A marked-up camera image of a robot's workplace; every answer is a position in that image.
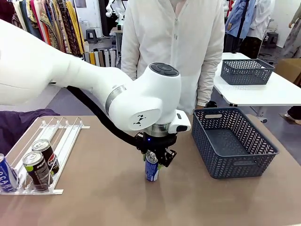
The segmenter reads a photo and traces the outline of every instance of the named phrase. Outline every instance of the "black button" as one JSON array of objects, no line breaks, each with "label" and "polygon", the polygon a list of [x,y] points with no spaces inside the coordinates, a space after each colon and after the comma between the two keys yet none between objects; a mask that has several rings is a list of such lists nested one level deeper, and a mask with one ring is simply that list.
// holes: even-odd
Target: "black button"
[{"label": "black button", "polygon": [[177,75],[176,71],[164,72],[165,75]]},{"label": "black button", "polygon": [[184,132],[187,130],[187,126],[178,126],[177,127],[177,132]]},{"label": "black button", "polygon": [[163,71],[171,71],[173,68],[169,65],[166,65],[166,64],[160,64],[160,65],[157,65],[158,68],[162,69]]},{"label": "black button", "polygon": [[161,70],[156,66],[156,65],[151,65],[150,66],[152,70],[154,70],[155,72],[161,73]]}]

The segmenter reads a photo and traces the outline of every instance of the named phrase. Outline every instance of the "table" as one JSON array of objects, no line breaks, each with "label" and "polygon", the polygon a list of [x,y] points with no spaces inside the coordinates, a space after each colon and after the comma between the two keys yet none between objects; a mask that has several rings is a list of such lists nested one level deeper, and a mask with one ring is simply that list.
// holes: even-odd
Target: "table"
[{"label": "table", "polygon": [[[249,59],[241,53],[223,53],[223,60]],[[234,106],[259,106],[258,117],[264,117],[267,106],[301,105],[301,89],[276,73],[272,73],[266,85],[231,86],[222,77],[222,62],[218,65],[214,87]]]},{"label": "table", "polygon": [[113,27],[111,30],[112,33],[116,34],[116,50],[117,50],[117,64],[120,61],[121,56],[121,43],[122,43],[122,34],[123,34],[123,27],[121,30],[117,30],[117,27]]},{"label": "table", "polygon": [[[43,117],[49,121],[52,117]],[[76,117],[66,116],[69,122]],[[254,116],[279,148],[262,177],[209,176],[191,132],[178,135],[178,152],[157,182],[144,179],[142,155],[113,136],[95,116],[81,130],[57,188],[62,195],[0,195],[0,222],[9,226],[287,226],[301,223],[299,164]],[[18,154],[41,120],[12,152]]]}]

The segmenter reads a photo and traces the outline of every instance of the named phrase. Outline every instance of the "white jacket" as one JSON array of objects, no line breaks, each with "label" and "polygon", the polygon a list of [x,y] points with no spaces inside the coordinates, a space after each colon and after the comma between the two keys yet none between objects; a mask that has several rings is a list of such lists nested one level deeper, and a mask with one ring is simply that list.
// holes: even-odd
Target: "white jacket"
[{"label": "white jacket", "polygon": [[255,13],[247,36],[262,40],[275,7],[275,0],[256,0],[256,3]]},{"label": "white jacket", "polygon": [[123,30],[121,69],[128,76],[136,79],[150,63],[171,64],[182,79],[179,110],[191,114],[197,101],[210,100],[222,60],[222,0],[186,0],[177,18],[170,0],[129,0]]}]

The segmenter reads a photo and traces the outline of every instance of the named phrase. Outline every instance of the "stool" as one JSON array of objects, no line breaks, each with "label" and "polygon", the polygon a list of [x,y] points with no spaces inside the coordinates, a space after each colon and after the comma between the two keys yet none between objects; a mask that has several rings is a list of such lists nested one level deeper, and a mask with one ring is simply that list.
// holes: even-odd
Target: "stool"
[{"label": "stool", "polygon": [[97,43],[98,40],[97,40],[95,29],[86,29],[86,38],[88,43]]},{"label": "stool", "polygon": [[276,48],[279,34],[276,32],[268,32],[268,40],[265,42],[265,48]]}]

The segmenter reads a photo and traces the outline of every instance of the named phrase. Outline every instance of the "can lid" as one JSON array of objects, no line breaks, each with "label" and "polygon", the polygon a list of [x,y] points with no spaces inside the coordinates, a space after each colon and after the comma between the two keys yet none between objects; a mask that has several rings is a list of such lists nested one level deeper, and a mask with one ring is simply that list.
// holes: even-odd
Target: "can lid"
[{"label": "can lid", "polygon": [[49,148],[50,142],[46,139],[37,140],[32,144],[33,151],[45,151]]},{"label": "can lid", "polygon": [[146,153],[146,159],[148,161],[150,161],[151,163],[157,163],[158,162],[158,159],[156,157],[156,154],[154,152],[151,152],[151,151],[147,151]]},{"label": "can lid", "polygon": [[0,162],[1,162],[3,159],[5,159],[5,156],[4,156],[4,154],[0,153]]},{"label": "can lid", "polygon": [[30,153],[24,155],[22,161],[25,165],[30,166],[30,165],[35,165],[36,163],[40,162],[40,160],[42,158],[44,158],[42,152],[33,151],[33,152],[30,152]]}]

